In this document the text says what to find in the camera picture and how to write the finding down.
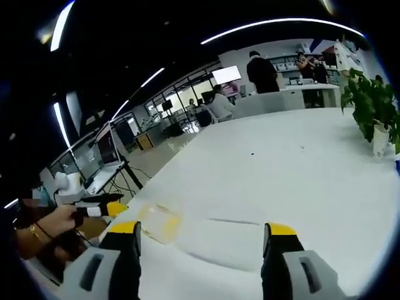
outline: computer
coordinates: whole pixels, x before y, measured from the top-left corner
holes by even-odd
[[[95,137],[94,147],[99,148],[104,165],[120,163],[118,150],[115,146],[111,125],[107,123]]]
[[[94,138],[91,152],[92,159],[88,157],[89,162],[98,164],[98,168],[86,178],[85,187],[93,195],[97,194],[123,166],[109,122],[100,129]]]

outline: white flower pot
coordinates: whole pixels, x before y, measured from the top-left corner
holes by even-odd
[[[389,131],[383,125],[374,126],[374,138],[372,139],[372,155],[375,158],[382,159],[385,149],[388,146]]]

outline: person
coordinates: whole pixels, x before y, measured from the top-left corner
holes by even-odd
[[[17,247],[23,259],[30,259],[38,254],[53,239],[75,227],[72,215],[76,207],[60,205],[52,213],[30,226],[15,230]]]
[[[297,54],[296,63],[303,78],[314,78],[315,65],[304,56],[303,52]]]
[[[194,99],[189,99],[189,106],[186,108],[186,110],[190,116],[194,117],[194,115],[196,114],[196,108],[197,106],[194,104]]]
[[[279,92],[276,82],[278,76],[273,64],[268,59],[260,57],[257,51],[251,51],[250,62],[247,64],[247,76],[254,83],[258,94]]]
[[[208,104],[210,110],[219,122],[232,118],[235,105],[229,102],[228,98],[223,95],[223,89],[220,84],[214,86],[214,99]]]
[[[191,98],[189,99],[189,106],[186,108],[188,111],[190,111],[191,109],[196,108],[196,105],[194,104],[194,99]]]
[[[317,83],[328,83],[328,72],[325,69],[325,66],[321,64],[318,58],[314,59],[314,78]]]

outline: white table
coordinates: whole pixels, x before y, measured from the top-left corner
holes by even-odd
[[[124,162],[119,162],[117,164],[103,166],[95,175],[93,182],[86,191],[92,196],[96,195],[124,167],[124,164]]]
[[[301,84],[286,86],[281,91],[308,91],[308,90],[321,90],[324,98],[324,106],[326,108],[340,108],[341,107],[341,93],[339,86],[334,84],[317,83],[317,84]]]
[[[391,237],[399,178],[392,149],[376,163],[351,113],[277,112],[200,132],[114,221],[137,219],[146,203],[183,213],[173,244],[142,234],[140,298],[262,299],[268,221],[293,227],[304,248],[337,271],[343,291],[359,294]],[[235,223],[214,226],[210,219],[252,224],[238,230]],[[189,255],[191,243],[198,248],[192,251],[231,267]]]

